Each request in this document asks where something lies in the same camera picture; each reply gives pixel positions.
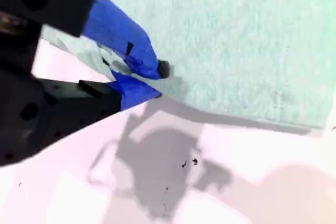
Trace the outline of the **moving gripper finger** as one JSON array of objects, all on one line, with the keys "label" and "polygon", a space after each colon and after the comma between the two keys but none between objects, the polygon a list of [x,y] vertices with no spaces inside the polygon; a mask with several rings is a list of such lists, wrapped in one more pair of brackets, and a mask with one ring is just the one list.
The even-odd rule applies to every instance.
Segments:
[{"label": "moving gripper finger", "polygon": [[77,83],[1,71],[1,166],[30,158],[60,139],[145,101],[160,97],[145,83]]}]

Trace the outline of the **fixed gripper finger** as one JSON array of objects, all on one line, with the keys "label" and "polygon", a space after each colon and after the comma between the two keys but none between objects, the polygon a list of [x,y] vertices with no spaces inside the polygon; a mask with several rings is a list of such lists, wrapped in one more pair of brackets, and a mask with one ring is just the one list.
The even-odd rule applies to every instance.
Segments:
[{"label": "fixed gripper finger", "polygon": [[113,78],[112,72],[166,79],[170,64],[158,59],[145,30],[112,0],[94,0],[79,38],[45,27],[43,38],[68,52],[94,71]]}]

